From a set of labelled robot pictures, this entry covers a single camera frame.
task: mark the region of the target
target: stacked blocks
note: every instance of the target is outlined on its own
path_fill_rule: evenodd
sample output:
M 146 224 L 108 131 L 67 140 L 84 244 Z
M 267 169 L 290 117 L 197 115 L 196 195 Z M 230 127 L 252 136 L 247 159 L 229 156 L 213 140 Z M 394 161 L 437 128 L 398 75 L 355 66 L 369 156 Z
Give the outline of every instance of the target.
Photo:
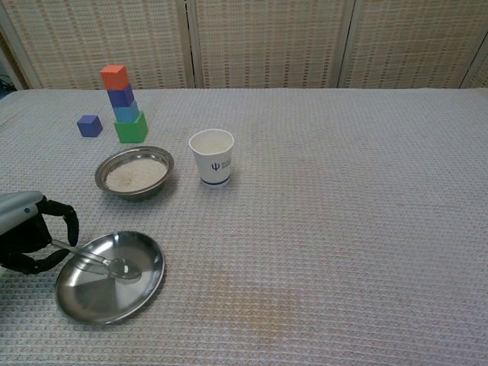
M 103 130 L 98 116 L 84 115 L 76 124 L 83 137 L 96 137 Z
M 123 65 L 108 65 L 101 78 L 115 113 L 115 130 L 121 143 L 141 143 L 147 135 L 147 123 L 139 112 L 127 70 Z

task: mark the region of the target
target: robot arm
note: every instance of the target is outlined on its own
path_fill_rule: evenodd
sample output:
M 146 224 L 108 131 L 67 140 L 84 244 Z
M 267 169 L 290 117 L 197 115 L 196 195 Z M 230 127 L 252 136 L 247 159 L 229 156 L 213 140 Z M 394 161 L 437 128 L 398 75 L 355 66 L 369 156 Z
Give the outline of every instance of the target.
M 68 226 L 69 244 L 78 242 L 79 223 L 71 206 L 48 201 L 39 191 L 0 195 L 0 265 L 22 273 L 47 271 L 67 255 L 58 250 L 44 259 L 34 260 L 32 253 L 52 242 L 42 214 L 63 217 Z

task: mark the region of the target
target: woven partition screen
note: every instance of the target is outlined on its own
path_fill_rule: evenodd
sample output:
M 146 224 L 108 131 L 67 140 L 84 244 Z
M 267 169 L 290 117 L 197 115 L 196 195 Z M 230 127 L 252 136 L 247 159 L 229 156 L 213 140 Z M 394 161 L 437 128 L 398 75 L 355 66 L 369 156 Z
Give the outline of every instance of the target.
M 183 88 L 194 82 L 186 15 L 181 24 L 177 1 L 3 0 L 3 5 L 29 57 L 18 62 L 32 65 L 42 88 L 102 88 L 98 71 L 108 63 L 126 65 L 134 88 Z
M 26 89 L 27 82 L 25 81 L 22 71 L 19 69 L 14 55 L 7 44 L 5 38 L 0 34 L 0 63 L 4 68 L 10 72 L 9 78 L 15 84 L 17 89 Z
M 462 86 L 463 88 L 488 88 L 488 35 L 474 58 Z
M 352 0 L 190 2 L 197 86 L 336 87 Z
M 357 0 L 339 87 L 458 88 L 487 14 L 486 0 Z

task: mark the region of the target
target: stainless steel bowl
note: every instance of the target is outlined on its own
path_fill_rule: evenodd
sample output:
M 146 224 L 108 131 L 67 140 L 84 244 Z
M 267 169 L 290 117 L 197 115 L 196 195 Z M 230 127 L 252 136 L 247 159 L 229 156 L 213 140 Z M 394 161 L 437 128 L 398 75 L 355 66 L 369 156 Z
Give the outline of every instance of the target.
M 138 191 L 112 191 L 105 183 L 107 175 L 114 169 L 116 169 L 116 167 L 135 159 L 159 160 L 166 165 L 168 171 L 156 183 Z M 140 201 L 153 196 L 162 188 L 162 183 L 169 177 L 174 166 L 175 161 L 173 160 L 173 157 L 169 152 L 164 149 L 155 146 L 133 147 L 131 149 L 118 152 L 117 154 L 104 160 L 98 167 L 97 172 L 95 173 L 95 183 L 102 191 L 116 194 L 117 196 L 121 196 L 122 198 L 126 198 L 127 200 Z
M 83 323 L 108 324 L 129 316 L 156 292 L 165 270 L 165 257 L 156 241 L 135 231 L 101 236 L 83 246 L 108 259 L 130 258 L 142 271 L 131 283 L 109 274 L 80 269 L 77 255 L 64 265 L 56 282 L 59 308 Z

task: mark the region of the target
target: white rice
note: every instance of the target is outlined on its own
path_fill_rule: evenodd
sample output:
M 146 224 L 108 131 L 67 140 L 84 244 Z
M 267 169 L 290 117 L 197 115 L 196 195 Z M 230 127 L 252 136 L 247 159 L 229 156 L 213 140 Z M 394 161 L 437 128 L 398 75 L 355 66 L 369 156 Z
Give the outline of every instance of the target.
M 161 179 L 168 167 L 153 159 L 136 159 L 108 173 L 105 184 L 112 191 L 131 192 L 149 187 Z

